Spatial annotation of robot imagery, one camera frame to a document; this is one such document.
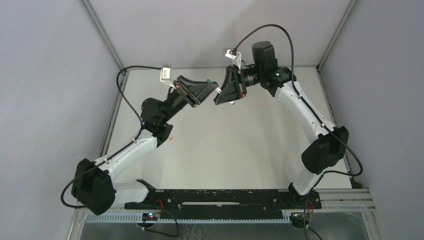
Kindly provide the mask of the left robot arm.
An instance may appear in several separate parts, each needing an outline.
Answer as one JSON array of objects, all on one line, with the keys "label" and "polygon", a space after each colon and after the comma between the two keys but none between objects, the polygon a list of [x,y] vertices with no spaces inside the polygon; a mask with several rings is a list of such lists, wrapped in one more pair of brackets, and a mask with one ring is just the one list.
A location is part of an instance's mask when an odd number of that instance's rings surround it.
[{"label": "left robot arm", "polygon": [[146,184],[139,180],[119,183],[117,178],[169,139],[173,129],[173,125],[168,123],[171,118],[186,106],[199,106],[218,87],[217,82],[209,79],[193,81],[180,75],[165,100],[145,99],[138,115],[141,119],[139,132],[111,153],[95,160],[81,160],[71,184],[71,195],[81,207],[96,215],[118,205],[143,202],[149,193]]}]

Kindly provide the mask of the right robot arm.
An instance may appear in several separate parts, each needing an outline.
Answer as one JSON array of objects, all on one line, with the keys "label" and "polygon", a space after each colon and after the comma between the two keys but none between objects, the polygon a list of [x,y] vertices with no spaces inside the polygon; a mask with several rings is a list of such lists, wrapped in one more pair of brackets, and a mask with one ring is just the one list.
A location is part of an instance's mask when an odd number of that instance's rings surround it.
[{"label": "right robot arm", "polygon": [[308,195],[324,174],[345,156],[349,132],[337,127],[309,102],[294,73],[278,65],[274,46],[269,41],[252,45],[253,64],[242,67],[241,53],[226,49],[232,64],[226,67],[224,82],[214,98],[216,105],[235,102],[247,96],[247,88],[259,84],[282,103],[298,121],[310,145],[300,156],[303,167],[290,183],[296,198]]}]

